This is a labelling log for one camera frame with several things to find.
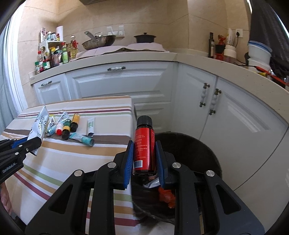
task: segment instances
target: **red label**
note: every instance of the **red label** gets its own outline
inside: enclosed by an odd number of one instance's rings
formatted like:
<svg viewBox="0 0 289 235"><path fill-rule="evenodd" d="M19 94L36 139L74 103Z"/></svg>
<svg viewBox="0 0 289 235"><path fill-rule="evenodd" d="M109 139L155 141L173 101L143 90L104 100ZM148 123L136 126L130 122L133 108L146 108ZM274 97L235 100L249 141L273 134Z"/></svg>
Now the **red label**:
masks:
<svg viewBox="0 0 289 235"><path fill-rule="evenodd" d="M134 167L135 170L154 169L155 159L155 134L154 131L147 127L136 130L134 138Z"/></svg>

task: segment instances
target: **silver pivot bolt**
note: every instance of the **silver pivot bolt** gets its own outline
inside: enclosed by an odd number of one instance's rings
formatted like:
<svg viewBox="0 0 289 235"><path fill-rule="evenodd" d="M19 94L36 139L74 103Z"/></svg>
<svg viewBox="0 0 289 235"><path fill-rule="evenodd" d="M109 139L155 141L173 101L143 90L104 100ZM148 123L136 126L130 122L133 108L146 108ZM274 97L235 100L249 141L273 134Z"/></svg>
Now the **silver pivot bolt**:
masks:
<svg viewBox="0 0 289 235"><path fill-rule="evenodd" d="M172 166L173 166L173 168L180 168L181 164L178 162L174 162Z"/></svg>
<svg viewBox="0 0 289 235"><path fill-rule="evenodd" d="M210 176L210 177L212 177L212 176L214 176L214 175L215 175L215 172L214 172L214 171L212 171L212 170L208 170L208 171L206 172L206 174L207 174L207 176Z"/></svg>
<svg viewBox="0 0 289 235"><path fill-rule="evenodd" d="M115 163L115 162L110 162L110 163L108 164L108 167L109 167L109 168L115 168L115 167L116 167L116 163Z"/></svg>
<svg viewBox="0 0 289 235"><path fill-rule="evenodd" d="M81 170L77 170L74 172L75 176L81 176L82 175L82 171Z"/></svg>

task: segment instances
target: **black trash bag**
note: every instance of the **black trash bag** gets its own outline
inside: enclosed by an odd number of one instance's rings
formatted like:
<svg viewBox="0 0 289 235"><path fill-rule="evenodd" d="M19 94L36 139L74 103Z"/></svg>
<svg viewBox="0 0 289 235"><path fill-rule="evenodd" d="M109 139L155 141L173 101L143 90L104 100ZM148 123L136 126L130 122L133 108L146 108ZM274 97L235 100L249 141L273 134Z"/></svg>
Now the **black trash bag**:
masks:
<svg viewBox="0 0 289 235"><path fill-rule="evenodd" d="M155 140L161 141L165 152L172 153L177 162L186 165L193 171L204 173L214 171L222 177L220 164L215 154L202 142L188 135L166 132L155 135ZM131 194L136 213L144 213L158 221L174 224L175 209L159 201L158 187L144 188L147 177L132 176Z"/></svg>

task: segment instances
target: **cabinet handle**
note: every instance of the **cabinet handle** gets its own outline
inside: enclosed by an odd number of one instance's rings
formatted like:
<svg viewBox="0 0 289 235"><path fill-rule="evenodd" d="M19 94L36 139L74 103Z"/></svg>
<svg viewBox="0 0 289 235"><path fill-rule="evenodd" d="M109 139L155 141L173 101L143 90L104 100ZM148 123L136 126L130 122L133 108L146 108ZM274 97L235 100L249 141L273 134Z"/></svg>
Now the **cabinet handle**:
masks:
<svg viewBox="0 0 289 235"><path fill-rule="evenodd" d="M201 95L201 101L200 101L200 108L202 106L206 106L205 98L206 98L206 94L207 94L207 87L210 87L210 84L204 83L203 91L202 91L202 95Z"/></svg>
<svg viewBox="0 0 289 235"><path fill-rule="evenodd" d="M52 81L46 82L46 83L42 83L41 86L46 86L48 84L52 83Z"/></svg>
<svg viewBox="0 0 289 235"><path fill-rule="evenodd" d="M112 70L122 70L122 69L126 69L126 67L115 67L115 68L108 68L108 71L112 71Z"/></svg>
<svg viewBox="0 0 289 235"><path fill-rule="evenodd" d="M212 98L212 102L211 102L211 106L210 106L209 115L212 115L212 114L215 114L215 113L216 113L215 106L216 106L216 104L217 104L218 95L219 95L219 94L222 94L222 91L219 90L219 89L215 89L215 93L214 93L214 96L213 96L213 98Z"/></svg>

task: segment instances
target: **person's arm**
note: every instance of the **person's arm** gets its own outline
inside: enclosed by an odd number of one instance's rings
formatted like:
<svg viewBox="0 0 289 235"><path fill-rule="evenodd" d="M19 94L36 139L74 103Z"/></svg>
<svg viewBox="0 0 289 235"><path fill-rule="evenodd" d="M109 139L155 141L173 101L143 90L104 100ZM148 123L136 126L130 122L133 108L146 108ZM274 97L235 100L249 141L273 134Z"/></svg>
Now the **person's arm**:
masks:
<svg viewBox="0 0 289 235"><path fill-rule="evenodd" d="M9 215L12 213L12 204L9 198L9 193L6 188L5 182L0 185L0 201Z"/></svg>

